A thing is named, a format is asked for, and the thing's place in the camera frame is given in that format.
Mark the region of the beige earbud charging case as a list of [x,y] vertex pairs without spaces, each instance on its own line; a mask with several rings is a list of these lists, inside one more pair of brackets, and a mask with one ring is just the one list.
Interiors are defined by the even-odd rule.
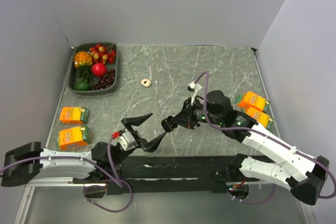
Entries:
[[145,88],[149,88],[151,86],[152,82],[149,79],[142,79],[141,80],[141,85]]

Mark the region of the black earbud charging case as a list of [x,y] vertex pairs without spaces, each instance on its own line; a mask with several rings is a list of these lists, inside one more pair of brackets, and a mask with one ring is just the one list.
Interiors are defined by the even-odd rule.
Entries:
[[174,130],[174,126],[172,125],[172,123],[170,122],[168,118],[163,119],[161,121],[161,126],[163,127],[163,130],[168,133]]

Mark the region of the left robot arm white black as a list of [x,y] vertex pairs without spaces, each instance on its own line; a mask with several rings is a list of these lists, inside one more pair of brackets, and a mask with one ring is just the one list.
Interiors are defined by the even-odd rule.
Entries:
[[42,148],[31,142],[8,151],[1,169],[1,186],[26,185],[34,179],[74,178],[98,183],[111,180],[122,187],[116,166],[135,149],[153,153],[166,133],[148,141],[135,130],[152,116],[151,113],[121,120],[123,128],[114,132],[108,142],[99,142],[87,152],[61,152]]

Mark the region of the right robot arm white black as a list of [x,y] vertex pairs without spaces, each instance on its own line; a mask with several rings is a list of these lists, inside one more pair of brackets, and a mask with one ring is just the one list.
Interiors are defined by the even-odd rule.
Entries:
[[244,112],[233,109],[230,99],[215,90],[206,98],[198,95],[183,102],[176,116],[162,120],[162,127],[171,132],[178,126],[193,129],[200,123],[213,123],[222,133],[252,147],[271,159],[270,163],[237,154],[229,167],[235,181],[246,178],[261,179],[281,186],[299,201],[315,205],[327,180],[329,161],[323,156],[313,157],[297,150],[273,135],[262,124]]

